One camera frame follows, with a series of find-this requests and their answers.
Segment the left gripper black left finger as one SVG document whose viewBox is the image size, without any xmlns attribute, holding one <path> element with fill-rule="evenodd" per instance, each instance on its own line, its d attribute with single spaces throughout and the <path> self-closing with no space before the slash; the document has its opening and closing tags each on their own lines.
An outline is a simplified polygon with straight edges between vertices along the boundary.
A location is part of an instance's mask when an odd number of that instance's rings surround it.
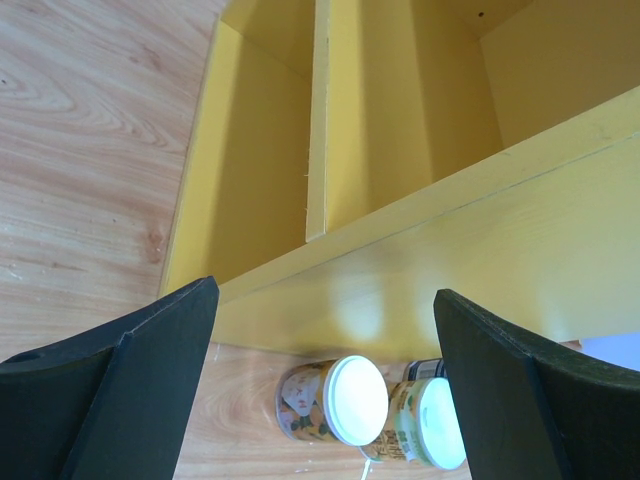
<svg viewBox="0 0 640 480">
<path fill-rule="evenodd" d="M 1 364 L 5 479 L 170 479 L 219 299 L 212 277 Z"/>
</svg>

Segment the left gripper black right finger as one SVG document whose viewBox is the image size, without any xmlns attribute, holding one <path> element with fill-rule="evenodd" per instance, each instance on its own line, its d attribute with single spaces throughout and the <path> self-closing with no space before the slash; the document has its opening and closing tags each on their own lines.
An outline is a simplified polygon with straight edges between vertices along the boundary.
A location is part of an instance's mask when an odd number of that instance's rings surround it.
<svg viewBox="0 0 640 480">
<path fill-rule="evenodd" d="M 638 372 L 450 289 L 437 292 L 433 307 L 472 478 L 638 478 Z"/>
</svg>

